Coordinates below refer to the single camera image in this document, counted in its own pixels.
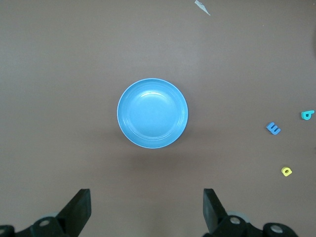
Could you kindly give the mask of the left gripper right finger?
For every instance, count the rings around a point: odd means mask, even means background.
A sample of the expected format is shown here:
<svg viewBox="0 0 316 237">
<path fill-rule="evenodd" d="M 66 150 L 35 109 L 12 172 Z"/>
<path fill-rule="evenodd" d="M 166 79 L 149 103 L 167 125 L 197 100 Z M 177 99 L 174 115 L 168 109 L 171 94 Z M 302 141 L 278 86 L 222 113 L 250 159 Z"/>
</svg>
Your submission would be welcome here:
<svg viewBox="0 0 316 237">
<path fill-rule="evenodd" d="M 229 215 L 213 189 L 203 190 L 203 216 L 208 228 L 203 237 L 298 237 L 284 224 L 266 223 L 260 230 L 239 216 Z"/>
</svg>

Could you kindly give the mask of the brown table cover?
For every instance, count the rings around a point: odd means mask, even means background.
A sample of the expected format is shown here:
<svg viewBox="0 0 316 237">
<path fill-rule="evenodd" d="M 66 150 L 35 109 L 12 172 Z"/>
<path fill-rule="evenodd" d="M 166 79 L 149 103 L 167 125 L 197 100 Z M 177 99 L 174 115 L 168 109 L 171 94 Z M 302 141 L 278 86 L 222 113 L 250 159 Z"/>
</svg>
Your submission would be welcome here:
<svg viewBox="0 0 316 237">
<path fill-rule="evenodd" d="M 0 225 L 89 188 L 80 237 L 201 237 L 213 188 L 258 228 L 316 237 L 316 118 L 300 117 L 316 111 L 316 0 L 199 1 L 210 16 L 194 0 L 0 0 Z M 162 149 L 117 122 L 144 78 L 188 103 Z"/>
</svg>

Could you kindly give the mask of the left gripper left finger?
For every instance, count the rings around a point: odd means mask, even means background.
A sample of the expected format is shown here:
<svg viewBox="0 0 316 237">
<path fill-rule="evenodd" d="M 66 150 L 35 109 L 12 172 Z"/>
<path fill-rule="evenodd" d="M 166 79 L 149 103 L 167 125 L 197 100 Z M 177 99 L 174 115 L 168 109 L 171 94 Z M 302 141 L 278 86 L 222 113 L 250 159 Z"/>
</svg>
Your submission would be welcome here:
<svg viewBox="0 0 316 237">
<path fill-rule="evenodd" d="M 20 232 L 0 225 L 0 237 L 78 237 L 90 216 L 90 189 L 81 189 L 55 217 L 41 218 Z"/>
</svg>

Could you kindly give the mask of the blue letter m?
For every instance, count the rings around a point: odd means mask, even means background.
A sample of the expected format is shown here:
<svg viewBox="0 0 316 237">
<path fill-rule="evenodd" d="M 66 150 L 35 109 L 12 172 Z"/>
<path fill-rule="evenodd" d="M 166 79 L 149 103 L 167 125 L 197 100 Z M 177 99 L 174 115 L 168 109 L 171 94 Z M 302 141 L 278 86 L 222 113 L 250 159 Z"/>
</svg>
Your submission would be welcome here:
<svg viewBox="0 0 316 237">
<path fill-rule="evenodd" d="M 278 135 L 281 132 L 281 129 L 274 122 L 270 122 L 269 124 L 267 124 L 266 129 L 272 135 Z"/>
</svg>

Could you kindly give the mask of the blue plate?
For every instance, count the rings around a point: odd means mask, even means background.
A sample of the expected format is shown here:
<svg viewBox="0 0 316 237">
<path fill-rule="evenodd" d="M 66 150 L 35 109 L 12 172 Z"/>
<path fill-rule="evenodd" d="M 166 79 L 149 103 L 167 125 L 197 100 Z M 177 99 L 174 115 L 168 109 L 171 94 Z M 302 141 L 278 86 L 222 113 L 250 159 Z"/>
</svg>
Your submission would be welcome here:
<svg viewBox="0 0 316 237">
<path fill-rule="evenodd" d="M 118 125 L 125 137 L 139 147 L 159 149 L 171 145 L 185 131 L 188 119 L 183 93 L 166 80 L 139 80 L 118 101 Z"/>
</svg>

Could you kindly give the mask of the white paper scrap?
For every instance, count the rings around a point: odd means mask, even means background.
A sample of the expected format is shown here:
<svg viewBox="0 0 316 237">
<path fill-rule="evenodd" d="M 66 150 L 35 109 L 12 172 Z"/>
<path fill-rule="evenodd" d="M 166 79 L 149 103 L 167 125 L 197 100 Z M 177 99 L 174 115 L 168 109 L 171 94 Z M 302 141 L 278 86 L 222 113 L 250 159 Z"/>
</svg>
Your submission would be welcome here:
<svg viewBox="0 0 316 237">
<path fill-rule="evenodd" d="M 199 0 L 195 0 L 195 5 L 197 5 L 202 11 L 204 11 L 207 15 L 210 16 L 210 13 L 208 12 L 207 8 L 205 7 L 205 5 L 200 2 Z"/>
</svg>

